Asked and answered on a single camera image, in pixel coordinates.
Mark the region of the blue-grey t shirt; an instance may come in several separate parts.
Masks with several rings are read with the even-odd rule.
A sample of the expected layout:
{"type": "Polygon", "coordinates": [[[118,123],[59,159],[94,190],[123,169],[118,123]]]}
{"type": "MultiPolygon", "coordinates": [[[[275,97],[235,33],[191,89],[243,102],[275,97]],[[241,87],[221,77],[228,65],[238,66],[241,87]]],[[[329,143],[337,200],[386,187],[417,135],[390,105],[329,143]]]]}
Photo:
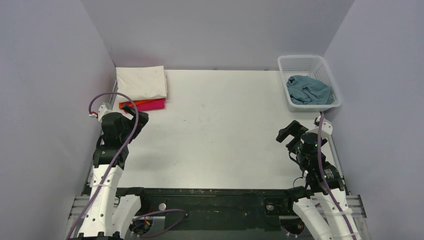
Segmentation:
{"type": "Polygon", "coordinates": [[[335,100],[330,86],[309,76],[290,76],[286,87],[295,105],[330,105],[335,100]]]}

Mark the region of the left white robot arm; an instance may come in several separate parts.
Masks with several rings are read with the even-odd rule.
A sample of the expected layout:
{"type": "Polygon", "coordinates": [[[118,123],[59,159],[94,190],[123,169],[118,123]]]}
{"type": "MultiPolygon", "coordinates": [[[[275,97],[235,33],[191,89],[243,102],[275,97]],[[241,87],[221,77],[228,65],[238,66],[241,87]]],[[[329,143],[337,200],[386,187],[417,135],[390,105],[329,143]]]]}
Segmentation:
{"type": "Polygon", "coordinates": [[[107,103],[98,110],[102,135],[93,153],[91,193],[87,206],[81,212],[82,224],[76,240],[123,240],[133,217],[149,210],[149,201],[136,194],[116,201],[118,183],[129,155],[128,144],[134,140],[149,121],[149,115],[128,105],[124,111],[113,111],[107,103]]]}

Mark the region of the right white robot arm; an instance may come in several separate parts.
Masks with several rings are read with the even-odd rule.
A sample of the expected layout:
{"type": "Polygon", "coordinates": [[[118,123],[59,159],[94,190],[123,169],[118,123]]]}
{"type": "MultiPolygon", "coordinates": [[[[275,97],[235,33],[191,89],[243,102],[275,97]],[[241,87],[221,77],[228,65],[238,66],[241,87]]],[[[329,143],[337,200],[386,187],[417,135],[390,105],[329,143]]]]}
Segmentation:
{"type": "Polygon", "coordinates": [[[283,209],[300,218],[315,240],[360,240],[343,179],[322,150],[333,126],[323,115],[315,118],[314,125],[309,129],[293,120],[278,131],[279,143],[293,137],[286,148],[305,179],[303,186],[291,188],[289,197],[282,201],[283,209]]]}

